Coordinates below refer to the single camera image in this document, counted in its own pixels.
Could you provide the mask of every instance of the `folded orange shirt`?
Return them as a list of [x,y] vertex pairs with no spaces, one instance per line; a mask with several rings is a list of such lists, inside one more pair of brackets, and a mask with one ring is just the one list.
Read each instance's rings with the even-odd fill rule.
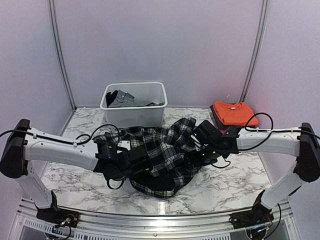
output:
[[[217,101],[213,104],[213,109],[223,125],[244,127],[247,121],[254,115],[252,109],[245,103],[226,104]],[[259,125],[258,118],[254,117],[248,126]]]

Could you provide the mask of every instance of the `black and white plaid fabric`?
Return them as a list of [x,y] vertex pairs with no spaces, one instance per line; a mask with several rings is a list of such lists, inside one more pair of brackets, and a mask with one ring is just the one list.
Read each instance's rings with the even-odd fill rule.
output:
[[[149,174],[152,177],[161,177],[170,172],[175,187],[172,190],[152,190],[146,185],[130,179],[131,185],[146,195],[157,198],[172,197],[179,189],[188,184],[199,171],[199,167],[186,169],[183,164],[184,154],[195,150],[195,143],[190,140],[191,133],[196,126],[192,117],[181,118],[171,127],[129,127],[120,129],[120,140],[130,141],[131,148],[144,145],[153,166]],[[96,136],[114,144],[118,141],[117,133],[106,132]]]

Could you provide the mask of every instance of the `gray clothing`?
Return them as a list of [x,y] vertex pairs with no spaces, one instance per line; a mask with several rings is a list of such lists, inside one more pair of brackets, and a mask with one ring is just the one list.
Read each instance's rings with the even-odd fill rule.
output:
[[163,103],[154,103],[148,100],[135,100],[135,97],[130,93],[118,90],[116,98],[109,105],[109,108],[147,107],[161,105],[163,105]]

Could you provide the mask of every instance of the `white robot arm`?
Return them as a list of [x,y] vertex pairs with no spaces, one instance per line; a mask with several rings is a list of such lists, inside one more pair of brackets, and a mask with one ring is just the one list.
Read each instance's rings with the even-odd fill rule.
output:
[[[119,148],[110,142],[90,139],[80,142],[41,132],[30,128],[29,124],[30,121],[22,119],[12,131],[3,151],[0,171],[5,176],[15,179],[34,200],[39,219],[50,222],[68,214],[79,216],[79,213],[57,207],[55,194],[45,187],[35,173],[33,160],[78,166],[103,173],[106,179],[121,179],[150,167],[148,154],[143,148],[131,150],[122,148],[122,152],[118,153]],[[219,156],[228,157],[229,154],[245,151],[297,157],[297,161],[286,175],[259,194],[251,211],[231,215],[230,222],[235,229],[249,227],[258,222],[264,223],[267,218],[273,219],[272,208],[303,184],[313,182],[320,177],[319,142],[313,136],[312,127],[308,123],[303,123],[299,128],[275,129],[272,130],[272,134],[269,130],[239,127],[230,127],[222,134],[208,121],[204,121],[195,129],[193,136],[205,145],[206,149],[201,154],[202,159],[194,160],[192,159],[194,153],[187,153],[185,155],[187,165],[205,166]]]

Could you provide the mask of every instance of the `white wall panel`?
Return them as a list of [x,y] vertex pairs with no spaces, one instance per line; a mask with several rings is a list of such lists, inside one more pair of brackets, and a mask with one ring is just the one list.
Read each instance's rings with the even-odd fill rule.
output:
[[111,83],[160,81],[170,106],[239,100],[260,0],[57,0],[65,63],[78,106]]
[[[22,118],[59,134],[71,108],[62,82],[45,0],[0,0],[0,133]],[[2,155],[8,135],[0,139]],[[41,162],[35,163],[41,169]],[[23,191],[0,173],[0,239],[8,238]]]
[[[246,102],[269,113],[277,128],[312,124],[320,135],[320,2],[271,1],[264,43]],[[262,126],[270,126],[262,119]],[[276,181],[295,160],[263,154]],[[303,240],[320,235],[320,180],[304,185],[289,202]]]

